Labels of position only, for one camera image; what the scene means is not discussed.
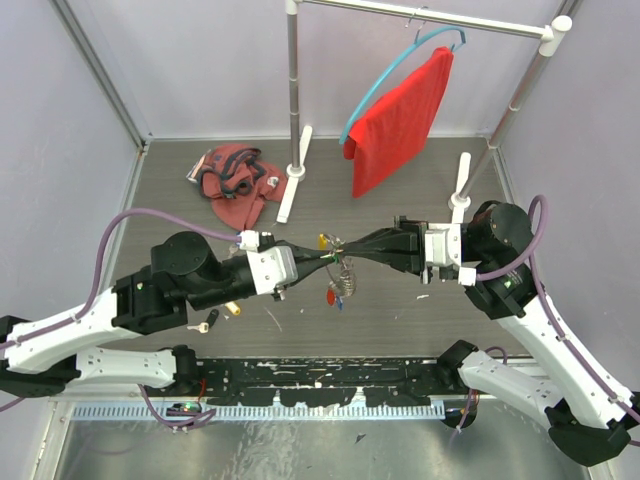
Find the white foot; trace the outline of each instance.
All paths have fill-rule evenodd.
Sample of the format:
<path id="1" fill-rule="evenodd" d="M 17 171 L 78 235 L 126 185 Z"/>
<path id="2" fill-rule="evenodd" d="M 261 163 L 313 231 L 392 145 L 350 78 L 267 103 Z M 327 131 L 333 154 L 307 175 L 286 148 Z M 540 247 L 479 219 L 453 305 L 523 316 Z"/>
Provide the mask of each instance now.
<path id="1" fill-rule="evenodd" d="M 313 128 L 310 125 L 305 125 L 302 129 L 302 134 L 300 135 L 300 168 L 294 168 L 293 165 L 287 167 L 287 177 L 289 177 L 289 180 L 287 181 L 287 188 L 284 191 L 284 197 L 282 197 L 282 203 L 280 203 L 280 210 L 278 210 L 278 217 L 276 218 L 278 223 L 287 223 L 289 221 L 289 214 L 293 206 L 293 199 L 296 196 L 298 183 L 304 180 L 306 174 L 304 160 L 307 156 L 307 150 L 309 150 L 312 133 Z"/>
<path id="2" fill-rule="evenodd" d="M 464 212 L 471 206 L 471 197 L 463 198 L 459 195 L 460 190 L 467 183 L 469 178 L 469 167 L 471 166 L 471 154 L 463 152 L 460 155 L 460 163 L 458 165 L 458 178 L 456 180 L 456 191 L 449 198 L 449 208 L 451 209 L 451 223 L 462 223 L 464 221 Z"/>

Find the metal rack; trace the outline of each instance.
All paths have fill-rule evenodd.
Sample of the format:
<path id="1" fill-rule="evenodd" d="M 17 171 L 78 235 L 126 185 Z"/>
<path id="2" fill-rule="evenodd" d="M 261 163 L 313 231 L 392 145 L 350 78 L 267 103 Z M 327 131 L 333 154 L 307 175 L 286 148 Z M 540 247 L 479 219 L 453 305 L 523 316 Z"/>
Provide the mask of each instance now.
<path id="1" fill-rule="evenodd" d="M 466 152 L 460 157 L 460 167 L 456 189 L 449 199 L 449 206 L 453 211 L 454 223 L 462 221 L 464 211 L 471 205 L 469 191 L 474 182 L 478 179 L 484 168 L 493 158 L 495 150 L 500 146 L 507 130 L 513 123 L 515 114 L 520 110 L 529 93 L 531 92 L 540 74 L 544 70 L 549 59 L 556 52 L 564 35 L 571 29 L 571 18 L 562 15 L 564 2 L 558 11 L 558 15 L 551 22 L 551 25 L 535 27 L 518 23 L 501 22 L 483 18 L 467 17 L 464 15 L 454 15 L 450 13 L 436 12 L 415 7 L 405 7 L 387 3 L 378 3 L 364 0 L 285 0 L 287 13 L 287 31 L 289 42 L 289 122 L 291 128 L 291 164 L 287 167 L 289 178 L 287 188 L 280 205 L 277 221 L 287 223 L 289 213 L 293 205 L 298 183 L 304 180 L 305 167 L 304 160 L 311 141 L 313 128 L 305 125 L 300 132 L 300 108 L 298 101 L 298 7 L 302 3 L 314 3 L 330 7 L 345 8 L 348 10 L 358 10 L 363 12 L 379 13 L 396 17 L 404 17 L 416 20 L 441 23 L 445 25 L 457 25 L 461 27 L 486 30 L 508 35 L 537 38 L 540 46 L 535 57 L 529 64 L 526 73 L 520 80 L 515 93 L 513 94 L 505 113 L 500 120 L 496 130 L 487 142 L 484 152 L 475 163 L 471 175 L 469 175 L 470 155 Z M 577 8 L 579 2 L 573 2 L 571 7 Z"/>

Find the blue hanger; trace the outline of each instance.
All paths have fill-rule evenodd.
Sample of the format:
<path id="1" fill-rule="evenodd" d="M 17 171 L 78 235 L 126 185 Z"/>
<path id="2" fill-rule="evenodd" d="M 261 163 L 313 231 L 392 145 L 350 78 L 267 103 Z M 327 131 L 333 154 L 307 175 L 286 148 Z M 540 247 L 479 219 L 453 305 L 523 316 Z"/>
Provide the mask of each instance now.
<path id="1" fill-rule="evenodd" d="M 398 65 L 400 65 L 402 62 L 404 62 L 404 60 L 409 55 L 411 55 L 415 50 L 417 50 L 417 48 L 420 45 L 422 45 L 424 42 L 426 42 L 427 40 L 432 39 L 436 35 L 440 35 L 441 33 L 448 32 L 450 30 L 456 30 L 456 31 L 460 32 L 460 43 L 458 45 L 452 45 L 451 46 L 451 51 L 452 52 L 455 52 L 460 47 L 462 47 L 465 43 L 467 43 L 467 37 L 466 37 L 466 35 L 464 33 L 464 30 L 462 30 L 459 27 L 442 27 L 442 28 L 438 28 L 437 30 L 429 32 L 429 33 L 427 33 L 426 35 L 424 35 L 424 36 L 422 36 L 420 38 L 418 38 L 417 35 L 416 35 L 416 40 L 413 42 L 413 44 L 409 48 L 407 48 L 404 52 L 402 52 L 402 54 L 398 58 L 396 58 L 391 65 L 389 65 L 387 67 L 387 69 L 384 71 L 384 73 L 382 75 L 380 75 L 378 80 L 376 80 L 376 83 L 373 84 L 373 86 L 369 89 L 369 91 L 366 93 L 364 98 L 360 101 L 360 103 L 358 104 L 358 106 L 356 107 L 354 112 L 351 114 L 351 117 L 349 117 L 349 121 L 345 125 L 344 130 L 342 130 L 342 135 L 340 136 L 340 145 L 344 144 L 344 142 L 347 141 L 347 137 L 349 136 L 349 132 L 351 131 L 351 127 L 353 127 L 353 124 L 356 122 L 358 117 L 360 117 L 360 114 L 362 113 L 364 108 L 367 106 L 367 103 L 369 103 L 369 100 L 371 100 L 371 97 L 373 97 L 373 95 L 376 93 L 376 90 L 378 90 L 378 88 L 380 88 L 380 85 L 382 85 L 382 82 L 384 82 L 387 79 L 387 77 L 389 75 L 391 75 L 391 72 L 393 72 L 398 67 Z"/>

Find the white wall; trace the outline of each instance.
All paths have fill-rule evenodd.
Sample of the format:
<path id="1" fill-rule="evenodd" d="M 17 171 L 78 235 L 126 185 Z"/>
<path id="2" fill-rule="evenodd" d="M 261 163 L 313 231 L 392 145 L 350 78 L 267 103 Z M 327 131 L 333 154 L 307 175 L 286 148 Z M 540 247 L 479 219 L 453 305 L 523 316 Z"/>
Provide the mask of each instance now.
<path id="1" fill-rule="evenodd" d="M 0 316 L 38 319 L 84 300 L 135 146 L 49 2 L 0 2 L 0 65 Z M 0 477 L 27 478 L 47 420 L 0 414 Z"/>
<path id="2" fill-rule="evenodd" d="M 559 0 L 404 0 L 433 10 L 542 26 Z M 156 138 L 288 135 L 284 0 L 72 0 L 139 123 Z M 419 22 L 301 5 L 302 121 L 341 132 L 375 79 L 413 41 Z M 423 32 L 439 27 L 427 24 Z M 537 41 L 467 29 L 435 135 L 491 132 Z M 414 54 L 396 85 L 444 34 Z"/>
<path id="3" fill-rule="evenodd" d="M 516 194 L 550 203 L 540 262 L 564 317 L 598 359 L 640 390 L 638 2 L 583 3 L 510 131 Z M 640 432 L 634 432 L 640 439 Z M 640 449 L 614 463 L 637 478 Z"/>

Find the red cloth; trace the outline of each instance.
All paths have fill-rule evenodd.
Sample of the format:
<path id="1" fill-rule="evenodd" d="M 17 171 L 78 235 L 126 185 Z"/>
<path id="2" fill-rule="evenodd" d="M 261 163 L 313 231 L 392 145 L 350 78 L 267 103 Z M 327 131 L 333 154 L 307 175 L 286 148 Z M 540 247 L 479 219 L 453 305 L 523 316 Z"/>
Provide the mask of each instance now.
<path id="1" fill-rule="evenodd" d="M 344 158 L 353 159 L 353 196 L 377 186 L 424 149 L 453 63 L 447 47 L 383 95 L 349 132 Z"/>
<path id="2" fill-rule="evenodd" d="M 242 144 L 223 145 L 205 154 L 201 192 L 211 199 L 220 220 L 238 231 L 255 225 L 267 200 L 282 201 L 287 186 L 282 171 L 258 161 L 259 154 L 260 150 Z"/>

